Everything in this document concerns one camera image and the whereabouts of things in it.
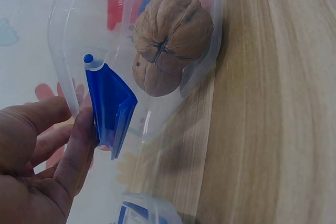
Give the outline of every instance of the walnut shell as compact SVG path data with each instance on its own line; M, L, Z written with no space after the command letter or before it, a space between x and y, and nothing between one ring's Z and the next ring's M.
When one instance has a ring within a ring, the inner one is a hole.
M214 29L199 0L151 0L134 24L137 51L165 72L181 72L208 46Z
M182 71L164 72L155 64L146 61L138 52L135 54L132 73L138 86L152 97L170 94L180 85L182 79Z

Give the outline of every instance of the wooden table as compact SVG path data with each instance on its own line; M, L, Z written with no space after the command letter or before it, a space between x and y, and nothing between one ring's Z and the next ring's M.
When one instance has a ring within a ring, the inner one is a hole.
M336 223L336 0L225 3L215 78L144 148L131 190L184 223Z

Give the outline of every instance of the finger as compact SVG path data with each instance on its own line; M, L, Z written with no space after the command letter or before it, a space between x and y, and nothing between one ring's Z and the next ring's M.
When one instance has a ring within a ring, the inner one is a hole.
M72 125L65 125L37 137L36 147L30 159L33 167L48 160L59 148L64 146L70 138Z
M55 171L57 169L57 166L59 164L60 161L58 161L55 165L53 165L52 167L48 168L48 169L45 169L43 170L42 172L34 175L32 177L32 179L45 179L45 178L53 178L54 177L54 174L55 174Z
M95 141L92 108L84 108L75 120L71 137L54 180L73 198L85 169L91 144Z
M46 100L22 106L5 108L4 113L12 115L19 126L29 127L35 135L41 134L56 123L64 122L71 117L67 102L63 97L52 97Z
M85 179L86 179L86 177L87 177L87 175L88 175L88 172L89 172L89 169L90 169L90 167L91 167L91 162L92 162L93 155L94 155L94 152L95 152L95 148L97 147L97 145L98 145L98 142L97 142L97 143L93 143L93 144L91 145L91 149L90 149L90 152L89 152L89 156L88 156L88 159L87 159L87 162L86 162L84 171L83 171L83 173L82 173L82 175L81 175L81 178L80 178L80 181L79 181L77 190L76 190L76 195L78 195L78 194L80 193L80 191L82 190L82 188L83 188Z
M36 136L69 118L70 111L61 97L1 110L0 172L22 172L34 153Z

